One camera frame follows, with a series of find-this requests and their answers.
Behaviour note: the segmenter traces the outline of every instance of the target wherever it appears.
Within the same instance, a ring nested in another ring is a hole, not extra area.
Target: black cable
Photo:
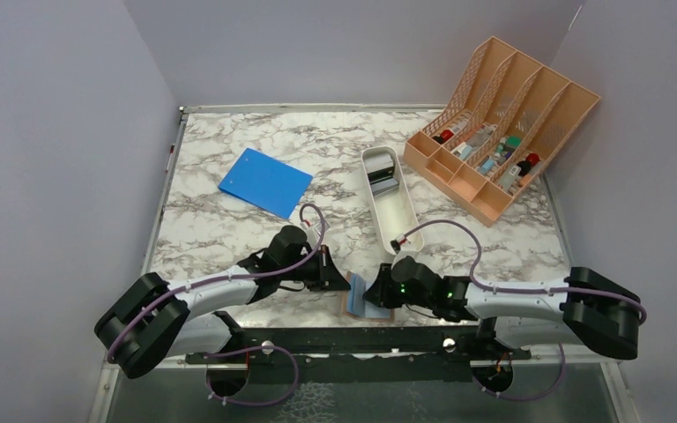
[[[422,313],[422,312],[420,312],[420,311],[416,311],[416,310],[414,310],[413,308],[410,308],[408,304],[404,304],[404,305],[406,306],[406,308],[408,308],[409,311],[414,312],[414,313],[416,313],[417,315],[423,315],[423,316],[425,316],[427,319],[440,320],[439,317],[434,317],[433,315],[425,315],[424,313]]]
[[[304,291],[304,290],[305,290],[305,287],[306,287],[306,286],[305,286],[305,283],[304,283],[304,282],[302,282],[302,288],[300,288],[300,289],[297,289],[297,288],[290,288],[290,287],[287,287],[287,286],[281,286],[281,285],[279,285],[279,289],[283,289],[283,290],[285,290],[285,291],[289,291],[290,293],[298,293],[298,292],[300,292],[300,291]]]

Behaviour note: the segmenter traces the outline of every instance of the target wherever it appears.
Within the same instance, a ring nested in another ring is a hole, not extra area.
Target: marble tabletop
[[[311,112],[192,114],[175,164],[151,270],[185,279],[222,271],[268,245],[287,224],[267,211],[219,191],[219,182],[248,147],[314,175],[302,202],[318,205],[329,225],[326,244],[334,262],[367,281],[386,260],[362,191],[360,152],[404,142],[436,113]],[[413,206],[423,222],[454,219],[479,237],[484,255],[477,275],[494,280],[544,280],[567,274],[549,204],[538,183],[490,228],[403,165]],[[299,225],[298,213],[288,223]],[[462,232],[442,225],[424,230],[417,257],[434,271],[467,274],[475,248]],[[249,306],[226,308],[246,327],[414,326],[441,324],[405,308],[393,323],[366,323],[341,314],[342,293],[274,295]]]

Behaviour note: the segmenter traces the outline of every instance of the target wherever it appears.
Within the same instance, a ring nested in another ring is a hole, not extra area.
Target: red bottle cap
[[[536,166],[541,161],[541,157],[539,157],[539,155],[536,154],[535,152],[528,154],[528,156],[525,157],[525,159],[528,160],[529,163],[531,163],[531,166]]]

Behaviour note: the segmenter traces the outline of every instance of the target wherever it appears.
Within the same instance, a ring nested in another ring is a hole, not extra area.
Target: metal frame
[[[287,113],[287,112],[352,112],[352,111],[366,111],[366,112],[440,112],[444,109],[443,104],[413,104],[413,105],[392,105],[392,104],[251,104],[251,105],[224,105],[224,106],[196,106],[196,107],[181,107],[181,120],[178,128],[177,137],[175,139],[175,150],[173,151],[173,158],[170,163],[170,168],[165,178],[165,183],[160,194],[160,201],[157,206],[156,216],[154,220],[152,232],[150,233],[149,242],[145,251],[144,262],[141,269],[141,274],[149,271],[151,261],[156,247],[157,237],[160,231],[160,224],[164,217],[164,207],[169,195],[170,186],[172,184],[173,174],[175,173],[175,165],[180,154],[182,139],[185,134],[185,128],[191,113]],[[554,217],[557,237],[562,245],[562,251],[568,265],[573,262],[571,252],[569,251],[569,243],[567,235],[564,233],[561,213],[559,213],[556,202],[554,201],[551,189],[548,186],[546,177],[540,177],[542,186],[546,191],[547,201]],[[617,419],[620,423],[639,423],[640,419],[636,412],[634,401],[629,393],[627,384],[621,374],[619,363],[616,360],[608,359],[599,356],[587,348],[578,345],[565,345],[565,355],[568,363],[598,363],[601,365],[603,376],[606,379],[606,386],[614,405],[614,410]],[[560,361],[559,350],[555,346],[539,345],[531,349],[532,359],[518,361],[513,363],[516,366],[530,366],[542,364],[558,364]],[[493,361],[475,360],[471,361],[472,366],[481,366],[493,364]],[[183,356],[164,359],[157,368],[179,368],[179,369],[218,369],[230,368],[238,365],[228,364],[187,364]],[[110,413],[110,405],[113,401],[115,393],[115,386],[120,368],[117,365],[112,365],[103,362],[103,367],[100,372],[100,380],[95,394],[92,409],[89,414],[89,423],[101,423],[108,419]]]

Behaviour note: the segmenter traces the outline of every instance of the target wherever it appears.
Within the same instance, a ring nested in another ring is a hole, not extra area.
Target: cable
[[[403,243],[406,241],[406,239],[416,231],[419,231],[425,226],[429,225],[434,225],[436,223],[446,223],[448,225],[453,225],[457,226],[460,229],[463,229],[464,232],[466,232],[472,239],[473,242],[476,244],[476,258],[473,260],[473,263],[471,264],[471,269],[468,271],[468,276],[471,279],[471,282],[473,282],[474,285],[476,285],[479,289],[487,292],[493,292],[495,288],[493,286],[488,286],[485,284],[482,284],[479,282],[478,279],[473,275],[473,272],[476,270],[476,265],[479,264],[479,261],[481,260],[481,253],[483,251],[483,248],[481,247],[481,243],[479,242],[479,238],[476,237],[476,235],[471,232],[471,230],[460,223],[457,223],[455,220],[450,220],[450,219],[435,219],[435,220],[430,220],[429,222],[424,222],[414,229],[408,231],[407,233],[404,234],[404,240],[402,240],[400,243]],[[604,291],[599,291],[597,289],[587,289],[587,288],[576,288],[576,287],[558,287],[558,288],[552,288],[550,291],[546,289],[526,289],[526,288],[496,288],[496,291],[498,293],[525,293],[525,294],[543,294],[543,293],[581,293],[585,295],[595,295],[598,297],[606,297],[610,298],[613,300],[618,300],[618,301],[623,301],[632,306],[634,309],[636,309],[640,313],[640,324],[645,323],[647,320],[647,310],[645,307],[640,304],[638,301],[634,301],[631,298],[620,295],[618,293],[607,293]]]
[[[238,404],[238,405],[246,405],[248,407],[268,407],[271,405],[276,405],[285,399],[289,398],[290,395],[294,393],[295,390],[297,390],[297,385],[300,383],[300,367],[297,365],[297,359],[292,355],[291,352],[289,352],[286,348],[282,348],[277,345],[258,345],[258,346],[251,346],[249,348],[242,348],[241,350],[236,350],[232,352],[219,352],[216,354],[206,354],[206,358],[225,358],[225,357],[231,357],[233,355],[238,355],[238,354],[243,354],[243,353],[250,353],[251,351],[263,351],[263,350],[276,350],[280,353],[286,354],[287,357],[292,361],[292,367],[294,368],[294,380],[292,381],[292,385],[289,386],[289,389],[286,390],[284,395],[281,397],[278,397],[276,399],[273,399],[271,401],[263,401],[262,403],[253,403],[250,401],[241,401],[239,399],[230,399],[229,397],[220,397],[217,395],[216,392],[214,392],[214,389],[212,388],[212,385],[209,381],[208,376],[206,377],[206,387],[209,388],[210,395],[209,399],[211,398],[217,398],[222,401],[222,404]]]
[[[413,308],[409,307],[408,304],[404,304],[404,305],[406,306],[406,308],[408,308],[409,311],[411,311],[411,312],[413,312],[413,313],[416,313],[417,315],[423,315],[423,316],[425,316],[427,319],[440,320],[440,317],[434,317],[433,315],[426,315],[426,314],[424,314],[424,313],[422,313],[422,312],[420,312],[420,311],[416,311],[416,310],[414,310]]]
[[[554,392],[557,388],[559,388],[560,385],[562,385],[562,382],[564,382],[565,376],[567,375],[567,357],[564,354],[564,347],[562,346],[562,344],[557,345],[559,346],[559,375],[556,377],[554,383],[552,383],[552,385],[547,390],[543,390],[538,394],[530,395],[528,397],[503,395],[501,392],[494,392],[492,390],[484,388],[484,386],[478,380],[476,380],[476,378],[473,378],[473,380],[476,381],[476,383],[481,387],[482,392],[491,395],[492,397],[497,397],[497,399],[503,399],[505,401],[527,402],[527,401],[536,401],[541,398],[548,397],[552,392]]]
[[[285,290],[285,291],[289,291],[290,293],[299,293],[299,292],[304,291],[305,288],[306,288],[306,286],[305,286],[305,283],[304,283],[304,282],[302,282],[302,288],[299,288],[299,289],[297,289],[297,288],[290,288],[289,286],[281,286],[281,285],[279,285],[279,289],[283,289],[283,290]]]
[[[300,220],[304,220],[302,218],[302,213],[304,212],[306,207],[310,207],[311,209],[315,210],[318,218],[320,218],[320,236],[318,237],[317,240],[317,245],[321,245],[323,243],[323,237],[325,235],[325,218],[323,217],[323,212],[320,211],[320,209],[312,204],[312,203],[306,203],[303,204],[302,207],[300,207]],[[278,276],[283,273],[287,273],[288,271],[293,271],[294,269],[297,269],[298,267],[302,266],[305,264],[309,259],[311,259],[318,249],[313,249],[310,251],[302,260],[299,262],[292,264],[291,266],[287,266],[284,269],[279,269],[277,271],[266,271],[264,273],[249,273],[249,274],[242,274],[242,275],[223,275],[223,276],[214,276],[211,278],[207,278],[204,280],[200,280],[194,284],[190,284],[190,289],[197,289],[200,288],[201,286],[206,286],[209,284],[213,284],[215,282],[221,282],[225,280],[230,280],[230,279],[258,279],[258,278],[270,278],[273,276]],[[131,319],[129,324],[126,325],[125,329],[123,329],[118,335],[118,338],[113,341],[113,344],[110,345],[110,348],[108,348],[108,356],[107,356],[107,361],[108,363],[115,363],[115,351],[118,349],[120,344],[123,342],[123,340],[128,336],[129,332],[133,330],[134,327],[141,321],[141,319],[144,318],[145,315],[148,315],[149,313],[152,312],[152,310],[156,309],[157,306],[159,306],[162,302],[166,301],[168,298],[173,297],[177,295],[178,293],[182,293],[183,291],[186,290],[186,286],[180,286],[177,287],[176,289],[172,291],[167,291],[166,293],[163,293],[160,295],[156,300],[152,301],[148,306],[145,308],[142,308],[141,311]]]

